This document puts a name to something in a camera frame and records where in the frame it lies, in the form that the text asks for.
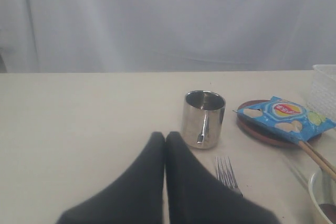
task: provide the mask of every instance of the chopsticks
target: chopsticks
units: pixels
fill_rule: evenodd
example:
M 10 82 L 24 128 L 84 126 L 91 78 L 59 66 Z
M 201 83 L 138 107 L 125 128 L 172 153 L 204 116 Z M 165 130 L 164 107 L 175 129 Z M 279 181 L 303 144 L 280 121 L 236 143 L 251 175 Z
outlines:
M 298 145 L 336 182 L 336 168 L 309 143 L 299 141 Z

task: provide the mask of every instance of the white curtain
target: white curtain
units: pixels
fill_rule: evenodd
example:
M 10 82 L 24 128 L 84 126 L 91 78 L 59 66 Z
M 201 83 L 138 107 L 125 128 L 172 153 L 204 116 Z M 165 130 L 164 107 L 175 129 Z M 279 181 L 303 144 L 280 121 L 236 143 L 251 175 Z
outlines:
M 0 0 L 11 72 L 336 64 L 336 0 Z

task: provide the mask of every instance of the lay's potato chips bag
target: lay's potato chips bag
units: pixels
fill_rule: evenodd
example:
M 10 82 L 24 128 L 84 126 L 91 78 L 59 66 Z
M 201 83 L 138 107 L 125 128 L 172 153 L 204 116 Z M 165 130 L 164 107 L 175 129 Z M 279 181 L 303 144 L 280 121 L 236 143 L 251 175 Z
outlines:
M 278 97 L 247 106 L 237 113 L 293 143 L 306 142 L 336 126 L 325 116 Z

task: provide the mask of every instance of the bowl rim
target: bowl rim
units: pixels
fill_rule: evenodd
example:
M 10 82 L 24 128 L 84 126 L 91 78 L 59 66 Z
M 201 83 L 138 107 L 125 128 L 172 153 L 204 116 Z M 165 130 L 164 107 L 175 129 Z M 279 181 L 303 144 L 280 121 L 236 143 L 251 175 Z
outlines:
M 316 199 L 315 199 L 315 195 L 313 193 L 313 185 L 315 183 L 316 177 L 322 173 L 321 169 L 318 169 L 316 172 L 313 173 L 313 175 L 310 177 L 309 181 L 308 181 L 308 192 L 309 192 L 309 196 L 311 201 L 313 202 L 315 208 L 317 208 L 318 212 L 320 213 L 320 215 L 328 222 L 328 224 L 333 224 L 329 218 L 324 214 L 324 212 L 322 211 L 322 209 L 320 208 L 319 204 L 317 203 Z

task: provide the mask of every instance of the stainless steel cup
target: stainless steel cup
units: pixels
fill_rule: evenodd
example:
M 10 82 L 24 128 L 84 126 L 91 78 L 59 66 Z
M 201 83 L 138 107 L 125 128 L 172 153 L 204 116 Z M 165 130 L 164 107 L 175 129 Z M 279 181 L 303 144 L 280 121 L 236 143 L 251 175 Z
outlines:
M 205 90 L 185 95 L 181 135 L 195 148 L 214 147 L 221 135 L 225 100 L 219 94 Z

